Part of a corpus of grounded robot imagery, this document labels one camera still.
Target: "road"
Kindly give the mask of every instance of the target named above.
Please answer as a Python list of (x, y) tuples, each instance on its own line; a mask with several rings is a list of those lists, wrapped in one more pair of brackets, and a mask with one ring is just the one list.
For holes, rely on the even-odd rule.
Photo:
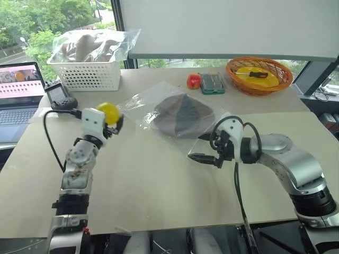
[(9, 57), (4, 57), (0, 59), (0, 65), (17, 64), (20, 62), (32, 62), (32, 59), (26, 56), (24, 52), (20, 52)]

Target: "yellow ball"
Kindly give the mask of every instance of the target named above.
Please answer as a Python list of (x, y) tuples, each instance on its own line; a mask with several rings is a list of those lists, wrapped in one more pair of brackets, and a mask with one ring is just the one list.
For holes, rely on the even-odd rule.
[(106, 123), (108, 125), (115, 124), (120, 117), (119, 110), (116, 106), (111, 103), (104, 102), (96, 107), (97, 110), (100, 110), (106, 114)]

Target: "handheld device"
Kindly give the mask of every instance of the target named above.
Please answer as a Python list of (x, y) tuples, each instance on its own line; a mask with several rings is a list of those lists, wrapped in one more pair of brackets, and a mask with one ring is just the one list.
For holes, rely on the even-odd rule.
[(46, 83), (44, 90), (54, 110), (71, 110), (78, 106), (76, 98), (71, 97), (67, 89), (59, 81)]

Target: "orange wicker basket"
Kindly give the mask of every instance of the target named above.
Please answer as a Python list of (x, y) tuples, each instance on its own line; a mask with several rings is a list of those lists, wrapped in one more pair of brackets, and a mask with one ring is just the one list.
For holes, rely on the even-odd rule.
[[(241, 67), (259, 67), (267, 71), (270, 71), (277, 77), (279, 84), (274, 87), (258, 87), (258, 85), (245, 82), (238, 78), (235, 72)], [(291, 71), (284, 65), (267, 58), (259, 57), (239, 57), (228, 62), (226, 70), (233, 80), (233, 84), (236, 88), (243, 93), (252, 96), (265, 96), (276, 91), (283, 90), (289, 87), (293, 80)]]

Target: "black cable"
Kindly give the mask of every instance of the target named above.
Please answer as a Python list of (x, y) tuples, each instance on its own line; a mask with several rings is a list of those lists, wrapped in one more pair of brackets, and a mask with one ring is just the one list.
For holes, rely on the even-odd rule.
[(47, 115), (49, 113), (70, 113), (70, 110), (49, 110), (43, 116), (43, 128), (44, 128), (44, 132), (46, 134), (48, 143), (51, 146), (52, 152), (53, 152), (55, 158), (57, 159), (57, 162), (59, 164), (59, 167), (60, 167), (61, 171), (65, 172), (65, 167), (61, 164), (60, 159), (59, 159), (59, 157), (57, 155), (57, 152), (55, 151), (54, 146), (52, 144), (51, 138), (49, 137), (49, 134), (48, 134), (48, 130), (47, 130), (47, 126), (46, 126), (46, 119), (47, 119)]
[(211, 145), (211, 148), (213, 150), (217, 150), (217, 147), (213, 144), (213, 139), (215, 137), (215, 134), (216, 134), (216, 130), (217, 128), (219, 127), (220, 124), (222, 124), (224, 121), (228, 120), (228, 119), (237, 119), (241, 124), (243, 124), (243, 120), (241, 118), (239, 118), (238, 116), (235, 116), (235, 115), (230, 115), (230, 116), (227, 116), (227, 117), (224, 117), (223, 119), (221, 119), (217, 124), (216, 126), (214, 126), (211, 134), (210, 134), (210, 145)]
[[(322, 95), (324, 95), (324, 96), (325, 96), (325, 99), (322, 99), (322, 98), (318, 97), (317, 94), (322, 94)], [(317, 99), (318, 101), (320, 101), (320, 102), (328, 102), (328, 100), (329, 100), (328, 95), (325, 94), (324, 91), (322, 91), (320, 88), (317, 88), (317, 89), (315, 90), (315, 92), (312, 94), (312, 96), (313, 96), (315, 99)]]
[[(256, 157), (254, 159), (255, 162), (257, 162), (260, 159), (261, 154), (262, 154), (262, 143), (261, 143), (260, 135), (259, 135), (256, 127), (252, 123), (246, 122), (246, 123), (243, 124), (243, 127), (246, 127), (247, 125), (249, 125), (253, 129), (253, 131), (255, 133), (255, 137), (257, 139), (258, 150), (257, 150), (257, 153), (256, 153)], [(236, 191), (236, 194), (237, 194), (237, 197), (238, 197), (240, 209), (241, 209), (241, 212), (242, 212), (242, 217), (243, 217), (243, 221), (244, 221), (244, 224), (245, 224), (245, 228), (247, 228), (247, 226), (249, 227), (249, 224), (248, 224), (247, 215), (246, 215), (246, 212), (245, 212), (245, 209), (244, 209), (242, 194), (241, 194), (241, 191), (240, 191), (239, 163), (238, 162), (235, 162), (235, 165), (234, 165), (234, 185), (235, 185), (235, 191)], [(246, 230), (246, 232), (247, 232), (247, 236), (248, 236), (247, 238), (248, 238), (248, 243), (249, 243), (249, 246), (250, 246), (250, 249), (251, 249), (251, 253), (253, 253), (253, 254), (259, 253), (257, 244), (256, 244), (255, 239), (253, 237), (252, 229), (249, 227), (248, 231)]]

